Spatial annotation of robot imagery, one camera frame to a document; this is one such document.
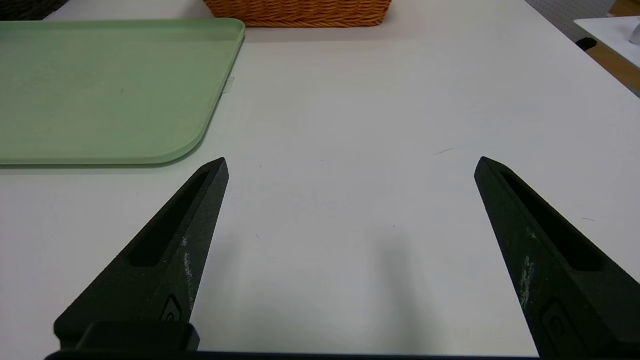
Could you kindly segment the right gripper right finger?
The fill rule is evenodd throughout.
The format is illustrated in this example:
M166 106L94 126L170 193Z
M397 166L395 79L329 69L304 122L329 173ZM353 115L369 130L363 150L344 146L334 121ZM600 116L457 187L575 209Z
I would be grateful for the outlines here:
M504 164L474 179L539 357L637 360L638 281Z

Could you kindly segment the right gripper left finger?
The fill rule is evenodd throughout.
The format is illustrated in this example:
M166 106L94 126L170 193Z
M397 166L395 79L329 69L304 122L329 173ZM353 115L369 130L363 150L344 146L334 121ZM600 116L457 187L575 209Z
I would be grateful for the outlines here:
M190 321L228 182L224 158L190 176L55 321L62 350L100 323Z

